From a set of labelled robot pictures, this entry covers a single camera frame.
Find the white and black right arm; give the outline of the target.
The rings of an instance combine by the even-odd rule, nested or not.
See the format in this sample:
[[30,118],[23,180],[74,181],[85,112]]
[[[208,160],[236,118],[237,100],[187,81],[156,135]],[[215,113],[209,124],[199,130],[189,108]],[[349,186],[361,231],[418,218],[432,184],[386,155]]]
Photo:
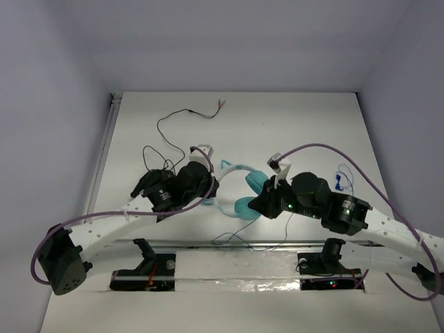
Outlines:
[[248,206],[269,219],[282,212],[316,219],[338,235],[327,239],[319,253],[300,257],[303,275],[373,270],[418,279],[427,290],[443,293],[442,238],[410,229],[364,200],[333,192],[310,172],[291,182],[272,177]]

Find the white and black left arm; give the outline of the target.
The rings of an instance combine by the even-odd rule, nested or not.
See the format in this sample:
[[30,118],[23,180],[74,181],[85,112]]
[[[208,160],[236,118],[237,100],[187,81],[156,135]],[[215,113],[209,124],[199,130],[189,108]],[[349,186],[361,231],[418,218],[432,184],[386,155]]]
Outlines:
[[50,228],[31,264],[41,266],[44,283],[54,294],[65,295],[87,279],[100,250],[138,228],[195,208],[214,196],[218,185],[209,162],[190,161],[178,173],[152,169],[120,210],[79,216]]

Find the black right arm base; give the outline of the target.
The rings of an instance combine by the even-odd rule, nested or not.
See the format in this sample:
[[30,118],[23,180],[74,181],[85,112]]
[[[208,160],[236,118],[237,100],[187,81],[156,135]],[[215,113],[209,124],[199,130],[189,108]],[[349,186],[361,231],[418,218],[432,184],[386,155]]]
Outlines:
[[302,291],[365,290],[361,269],[339,263],[344,245],[344,240],[330,238],[320,252],[298,254],[295,270],[301,276]]

